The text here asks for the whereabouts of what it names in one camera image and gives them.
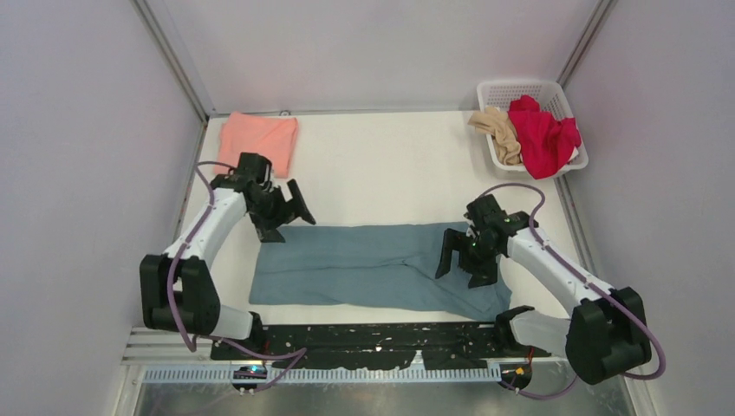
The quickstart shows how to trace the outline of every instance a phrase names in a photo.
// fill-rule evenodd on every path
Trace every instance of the laundry basket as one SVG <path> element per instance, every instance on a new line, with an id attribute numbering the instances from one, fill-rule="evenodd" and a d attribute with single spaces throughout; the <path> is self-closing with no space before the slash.
<path id="1" fill-rule="evenodd" d="M 530 95 L 541 106 L 542 111 L 548 111 L 554 115 L 557 120 L 574 117 L 569 103 L 564 96 L 562 87 L 552 81 L 486 81 L 478 85 L 478 100 L 480 102 L 480 111 L 484 111 L 486 107 L 499 107 L 505 111 L 511 107 L 511 101 L 521 98 L 521 95 Z M 525 166 L 507 166 L 500 163 L 498 156 L 495 154 L 495 148 L 492 145 L 492 137 L 485 135 L 487 144 L 490 146 L 490 155 L 492 156 L 492 168 L 495 176 L 501 179 L 527 179 L 530 174 Z M 562 167 L 553 178 L 564 175 L 566 172 L 584 168 L 589 159 L 587 150 L 584 148 L 584 140 L 582 145 L 577 149 L 579 154 L 572 159 L 567 165 Z"/>

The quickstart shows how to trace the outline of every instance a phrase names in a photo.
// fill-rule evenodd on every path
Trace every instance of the white table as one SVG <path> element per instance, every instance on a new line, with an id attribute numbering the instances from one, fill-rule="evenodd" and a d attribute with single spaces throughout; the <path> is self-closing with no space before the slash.
<path id="1" fill-rule="evenodd" d="M 290 177 L 298 180 L 318 224 L 461 221 L 469 202 L 490 186 L 503 182 L 491 175 L 488 144 L 484 135 L 474 133 L 466 125 L 469 116 L 470 113 L 459 111 L 298 116 L 300 132 Z M 219 131 L 226 120 L 210 120 L 199 160 L 217 158 Z M 212 177 L 210 166 L 203 166 L 203 172 Z M 576 260 L 554 182 L 525 182 L 546 193 L 546 204 L 537 221 Z M 288 189 L 283 189 L 286 198 L 290 198 Z M 494 194 L 509 213 L 530 212 L 538 202 L 534 192 L 520 188 L 506 188 Z M 184 227 L 205 201 L 205 187 L 195 179 Z M 223 304 L 258 312 L 266 325 L 467 320 L 446 312 L 352 305 L 250 305 L 248 298 L 259 250 L 255 229 L 249 218 L 243 218 L 224 241 L 211 275 Z M 500 268 L 513 291 L 512 307 L 530 305 L 547 315 L 568 316 L 526 269 L 510 259 L 504 259 Z"/>

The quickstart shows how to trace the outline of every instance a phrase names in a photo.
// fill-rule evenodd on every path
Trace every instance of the white wall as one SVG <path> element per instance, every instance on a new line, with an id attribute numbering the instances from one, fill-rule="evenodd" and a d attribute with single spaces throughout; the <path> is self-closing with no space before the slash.
<path id="1" fill-rule="evenodd" d="M 567 93 L 597 263 L 638 290 L 668 370 L 659 413 L 732 414 L 735 3 L 619 2 Z"/>
<path id="2" fill-rule="evenodd" d="M 556 79 L 596 0 L 149 0 L 211 110 L 470 109 Z"/>
<path id="3" fill-rule="evenodd" d="M 0 413 L 99 415 L 198 119 L 129 2 L 0 4 Z"/>

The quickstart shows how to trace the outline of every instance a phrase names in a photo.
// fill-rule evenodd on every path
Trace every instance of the workstation enclosure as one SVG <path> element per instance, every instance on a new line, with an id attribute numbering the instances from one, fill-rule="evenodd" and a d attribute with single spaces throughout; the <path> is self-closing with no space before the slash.
<path id="1" fill-rule="evenodd" d="M 193 411 L 229 394 L 228 383 L 152 379 L 152 368 L 165 368 L 156 366 L 216 363 L 209 341 L 198 340 L 193 354 L 177 334 L 143 328 L 138 267 L 204 203 L 193 167 L 217 158 L 230 113 L 297 117 L 292 173 L 320 224 L 461 220 L 475 196 L 507 181 L 491 169 L 485 136 L 466 122 L 478 109 L 478 84 L 508 80 L 563 88 L 589 164 L 520 180 L 546 193 L 537 219 L 569 256 L 641 295 L 667 352 L 663 377 L 580 384 L 549 401 L 454 374 L 285 383 L 227 397 L 209 414 L 735 409 L 726 378 L 735 371 L 732 2 L 71 0 L 0 8 L 3 414 L 164 414 L 162 400 L 168 410 Z M 508 211 L 537 202 L 503 192 Z M 245 219 L 212 274 L 224 301 L 266 325 L 459 319 L 249 305 L 251 279 L 240 275 L 252 274 L 255 258 Z M 512 307 L 566 316 L 529 272 L 510 260 L 501 269 Z M 657 364 L 654 357 L 641 371 Z M 529 390 L 554 393 L 570 376 L 563 361 L 541 357 Z"/>

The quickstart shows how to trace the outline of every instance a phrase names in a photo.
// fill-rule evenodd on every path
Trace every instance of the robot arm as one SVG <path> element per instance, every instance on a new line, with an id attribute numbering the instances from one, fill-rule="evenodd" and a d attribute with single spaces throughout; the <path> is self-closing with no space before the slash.
<path id="1" fill-rule="evenodd" d="M 209 272 L 219 248 L 247 213 L 262 243 L 283 242 L 276 228 L 296 218 L 310 224 L 315 220 L 296 181 L 288 182 L 291 200 L 286 201 L 281 189 L 270 181 L 270 161 L 258 154 L 242 153 L 237 168 L 218 175 L 211 187 L 211 207 L 202 207 L 189 228 L 163 254 L 148 255 L 140 263 L 143 320 L 149 328 L 177 331 L 166 297 L 166 279 L 174 256 L 188 239 L 191 242 L 174 271 L 174 278 L 181 280 L 181 291 L 174 291 L 174 299 L 186 331 L 243 340 L 250 336 L 253 315 L 220 303 Z"/>
<path id="2" fill-rule="evenodd" d="M 623 313 L 589 288 L 611 295 L 645 323 L 641 298 L 630 288 L 617 290 L 587 272 L 534 226 L 542 243 L 533 235 L 525 212 L 507 215 L 492 195 L 476 199 L 465 214 L 470 223 L 466 234 L 445 233 L 437 278 L 449 270 L 453 250 L 459 251 L 459 267 L 472 275 L 470 287 L 497 281 L 496 257 L 503 255 L 530 271 L 569 313 L 571 319 L 553 318 L 523 306 L 496 319 L 498 341 L 506 347 L 533 346 L 569 360 L 588 384 L 597 384 L 651 360 L 648 338 Z M 586 277 L 583 283 L 556 258 L 559 253 L 570 267 Z"/>

